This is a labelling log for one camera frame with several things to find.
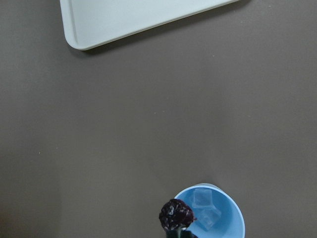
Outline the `clear ice cube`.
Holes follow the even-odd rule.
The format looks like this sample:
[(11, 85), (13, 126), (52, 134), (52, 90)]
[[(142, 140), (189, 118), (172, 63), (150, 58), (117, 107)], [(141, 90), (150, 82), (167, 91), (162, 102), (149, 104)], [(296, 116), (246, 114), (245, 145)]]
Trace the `clear ice cube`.
[(197, 222), (205, 231), (212, 229), (221, 215), (221, 211), (216, 208), (198, 209), (196, 212)]
[(212, 190), (207, 188), (196, 188), (193, 192), (194, 208), (211, 208), (213, 207)]

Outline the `dark cherry pair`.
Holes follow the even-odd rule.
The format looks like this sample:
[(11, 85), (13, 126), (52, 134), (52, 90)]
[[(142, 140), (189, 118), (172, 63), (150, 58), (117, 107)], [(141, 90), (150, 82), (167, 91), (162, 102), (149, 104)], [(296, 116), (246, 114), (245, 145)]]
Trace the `dark cherry pair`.
[(158, 215), (166, 238), (197, 238), (189, 231), (196, 221), (193, 210), (181, 199), (171, 199), (163, 205)]

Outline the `light blue cup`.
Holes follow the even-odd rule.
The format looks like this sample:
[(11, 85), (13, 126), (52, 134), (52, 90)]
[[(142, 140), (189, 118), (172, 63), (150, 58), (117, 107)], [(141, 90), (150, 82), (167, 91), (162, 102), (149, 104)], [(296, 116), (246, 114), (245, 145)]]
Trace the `light blue cup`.
[(222, 215), (209, 231), (205, 231), (197, 220), (190, 225), (188, 230), (192, 231), (199, 238), (243, 238), (245, 236), (245, 223), (240, 208), (219, 187), (210, 183), (199, 183), (182, 190), (176, 194), (175, 198), (183, 200), (193, 210), (196, 217), (197, 210), (201, 208), (193, 207), (193, 192), (196, 188), (200, 187), (212, 190), (213, 207), (211, 208), (220, 210)]

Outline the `beige rabbit tray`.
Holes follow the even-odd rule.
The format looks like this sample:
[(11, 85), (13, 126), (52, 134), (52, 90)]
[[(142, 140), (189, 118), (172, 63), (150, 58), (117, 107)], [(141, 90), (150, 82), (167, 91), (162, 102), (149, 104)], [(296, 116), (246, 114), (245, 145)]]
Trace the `beige rabbit tray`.
[(230, 0), (62, 0), (60, 8), (67, 43), (85, 51), (231, 3)]

